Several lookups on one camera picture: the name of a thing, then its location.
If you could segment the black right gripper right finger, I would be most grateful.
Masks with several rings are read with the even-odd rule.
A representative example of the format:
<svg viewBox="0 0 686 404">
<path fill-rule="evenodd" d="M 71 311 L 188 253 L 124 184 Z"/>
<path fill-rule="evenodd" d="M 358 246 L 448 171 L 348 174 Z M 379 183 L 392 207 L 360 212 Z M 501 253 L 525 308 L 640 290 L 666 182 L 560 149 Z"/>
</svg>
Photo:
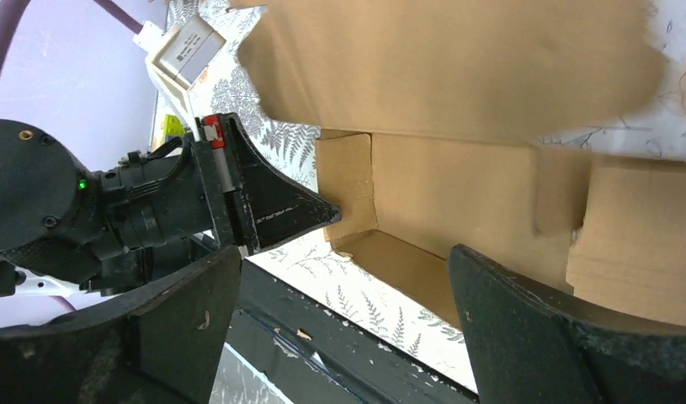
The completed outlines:
<svg viewBox="0 0 686 404">
<path fill-rule="evenodd" d="M 686 327 L 517 274 L 463 244 L 447 269 L 483 403 L 686 403 Z"/>
</svg>

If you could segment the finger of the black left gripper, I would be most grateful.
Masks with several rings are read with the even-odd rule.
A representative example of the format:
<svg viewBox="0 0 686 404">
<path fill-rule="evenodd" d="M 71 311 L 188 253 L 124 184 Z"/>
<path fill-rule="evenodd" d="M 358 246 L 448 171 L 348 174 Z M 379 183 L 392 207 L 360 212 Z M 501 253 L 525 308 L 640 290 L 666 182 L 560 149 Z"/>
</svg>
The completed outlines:
<svg viewBox="0 0 686 404">
<path fill-rule="evenodd" d="M 220 247 L 270 251 L 340 221 L 337 205 L 274 167 L 235 113 L 195 121 L 194 161 Z"/>
</svg>

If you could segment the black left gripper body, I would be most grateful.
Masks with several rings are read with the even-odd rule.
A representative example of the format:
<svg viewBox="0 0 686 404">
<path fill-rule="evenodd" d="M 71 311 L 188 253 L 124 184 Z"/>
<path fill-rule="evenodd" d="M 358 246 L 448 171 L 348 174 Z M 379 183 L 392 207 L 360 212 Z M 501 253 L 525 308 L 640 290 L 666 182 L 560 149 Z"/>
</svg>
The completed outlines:
<svg viewBox="0 0 686 404">
<path fill-rule="evenodd" d="M 91 244 L 101 262 L 91 290 L 103 296 L 133 290 L 195 260 L 194 235 L 231 240 L 230 216 L 214 153 L 187 141 L 178 156 L 131 160 L 98 173 L 107 230 Z"/>
</svg>

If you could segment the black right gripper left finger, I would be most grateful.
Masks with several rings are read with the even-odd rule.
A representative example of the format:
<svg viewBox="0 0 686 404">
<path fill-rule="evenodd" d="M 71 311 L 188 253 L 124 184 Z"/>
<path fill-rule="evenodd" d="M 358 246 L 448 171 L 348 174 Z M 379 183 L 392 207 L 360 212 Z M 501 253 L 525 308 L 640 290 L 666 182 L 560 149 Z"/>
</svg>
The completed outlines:
<svg viewBox="0 0 686 404">
<path fill-rule="evenodd" d="M 241 283 L 235 247 L 40 326 L 0 329 L 0 403 L 206 403 Z"/>
</svg>

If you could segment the cardboard box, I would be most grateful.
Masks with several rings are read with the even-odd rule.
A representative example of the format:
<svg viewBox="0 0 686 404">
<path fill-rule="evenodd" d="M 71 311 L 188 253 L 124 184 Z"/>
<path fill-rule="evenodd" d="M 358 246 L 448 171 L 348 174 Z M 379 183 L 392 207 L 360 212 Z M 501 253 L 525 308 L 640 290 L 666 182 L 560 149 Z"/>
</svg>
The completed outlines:
<svg viewBox="0 0 686 404">
<path fill-rule="evenodd" d="M 686 329 L 686 1 L 239 1 L 262 111 L 317 126 L 332 246 L 459 326 L 464 244 L 575 316 Z"/>
</svg>

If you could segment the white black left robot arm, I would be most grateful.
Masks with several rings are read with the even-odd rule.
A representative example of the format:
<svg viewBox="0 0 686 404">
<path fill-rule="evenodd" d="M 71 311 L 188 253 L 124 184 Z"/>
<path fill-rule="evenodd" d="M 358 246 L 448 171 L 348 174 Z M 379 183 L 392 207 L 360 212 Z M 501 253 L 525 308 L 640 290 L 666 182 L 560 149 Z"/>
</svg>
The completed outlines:
<svg viewBox="0 0 686 404">
<path fill-rule="evenodd" d="M 29 272 L 117 295 L 209 251 L 267 252 L 340 218 L 264 158 L 234 113 L 95 172 L 43 130 L 0 120 L 0 297 Z"/>
</svg>

